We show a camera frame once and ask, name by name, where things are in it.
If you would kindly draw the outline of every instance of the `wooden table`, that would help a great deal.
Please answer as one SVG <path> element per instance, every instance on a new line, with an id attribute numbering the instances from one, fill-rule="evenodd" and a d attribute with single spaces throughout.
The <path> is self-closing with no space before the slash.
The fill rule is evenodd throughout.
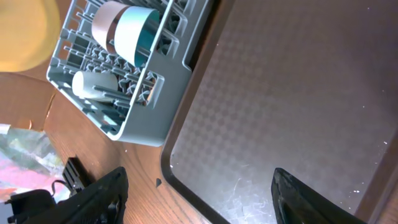
<path id="1" fill-rule="evenodd" d="M 65 163 L 77 156 L 88 173 L 99 179 L 123 166 L 129 179 L 125 223 L 207 223 L 164 180 L 160 173 L 160 147 L 114 142 L 106 137 L 62 94 L 53 99 L 45 131 Z"/>

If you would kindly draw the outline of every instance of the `gray tray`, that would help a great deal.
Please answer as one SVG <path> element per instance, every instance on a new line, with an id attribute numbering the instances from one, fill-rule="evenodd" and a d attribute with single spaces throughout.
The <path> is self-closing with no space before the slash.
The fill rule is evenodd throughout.
<path id="1" fill-rule="evenodd" d="M 162 152 L 168 183 L 212 222 L 275 223 L 281 167 L 374 222 L 396 167 L 380 163 L 397 151 L 398 2 L 221 5 Z"/>

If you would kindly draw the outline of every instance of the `white cup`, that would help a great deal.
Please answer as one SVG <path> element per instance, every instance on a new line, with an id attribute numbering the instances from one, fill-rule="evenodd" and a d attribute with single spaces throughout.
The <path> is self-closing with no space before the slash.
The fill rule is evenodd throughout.
<path id="1" fill-rule="evenodd" d="M 76 72 L 73 76 L 72 91 L 76 96 L 102 102 L 113 100 L 103 96 L 102 91 L 93 89 L 95 85 L 114 91 L 117 91 L 119 86 L 116 76 L 110 73 Z"/>
<path id="2" fill-rule="evenodd" d="M 155 39 L 151 30 L 145 28 L 148 20 L 159 23 L 159 12 L 145 7 L 128 7 L 120 17 L 114 33 L 116 52 L 135 67 L 140 67 L 148 55 L 139 51 L 149 52 Z"/>

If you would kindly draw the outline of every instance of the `gray dish rack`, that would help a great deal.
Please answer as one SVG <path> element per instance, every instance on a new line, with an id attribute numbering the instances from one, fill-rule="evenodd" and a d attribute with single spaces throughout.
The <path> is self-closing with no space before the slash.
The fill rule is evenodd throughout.
<path id="1" fill-rule="evenodd" d="M 149 57 L 141 67 L 132 66 L 117 54 L 109 54 L 92 38 L 91 22 L 104 2 L 86 0 L 82 6 L 78 0 L 72 0 L 47 79 L 110 139 L 161 146 L 192 75 L 187 62 L 195 50 L 212 0 L 120 1 L 160 12 Z M 115 74 L 119 91 L 94 86 L 114 101 L 100 103 L 75 96 L 71 86 L 78 71 Z"/>

